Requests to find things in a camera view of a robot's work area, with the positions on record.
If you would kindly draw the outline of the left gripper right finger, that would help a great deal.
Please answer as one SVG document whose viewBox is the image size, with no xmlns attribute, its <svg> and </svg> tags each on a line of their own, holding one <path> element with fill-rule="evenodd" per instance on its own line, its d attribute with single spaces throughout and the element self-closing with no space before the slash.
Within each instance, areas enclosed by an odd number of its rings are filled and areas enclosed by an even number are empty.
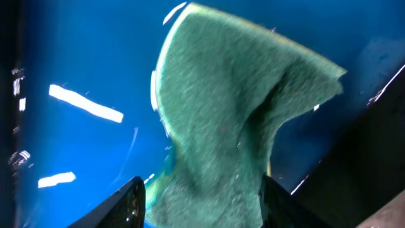
<svg viewBox="0 0 405 228">
<path fill-rule="evenodd" d="M 270 176 L 263 175 L 258 196 L 261 228 L 331 228 Z"/>
</svg>

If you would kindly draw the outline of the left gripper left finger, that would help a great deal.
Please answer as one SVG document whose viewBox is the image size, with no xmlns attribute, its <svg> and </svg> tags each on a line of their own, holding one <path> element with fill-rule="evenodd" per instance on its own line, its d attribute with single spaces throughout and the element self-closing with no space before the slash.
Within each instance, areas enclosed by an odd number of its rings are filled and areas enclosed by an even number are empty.
<svg viewBox="0 0 405 228">
<path fill-rule="evenodd" d="M 68 228 L 144 228 L 146 188 L 135 176 Z"/>
</svg>

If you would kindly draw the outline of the green yellow sponge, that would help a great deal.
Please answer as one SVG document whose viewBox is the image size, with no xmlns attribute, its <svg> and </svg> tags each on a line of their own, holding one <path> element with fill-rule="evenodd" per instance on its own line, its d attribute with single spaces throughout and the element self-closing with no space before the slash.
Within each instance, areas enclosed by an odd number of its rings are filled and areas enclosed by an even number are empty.
<svg viewBox="0 0 405 228">
<path fill-rule="evenodd" d="M 247 20 L 190 3 L 156 65 L 168 167 L 147 187 L 154 227 L 260 227 L 278 129 L 342 92 L 345 70 Z"/>
</svg>

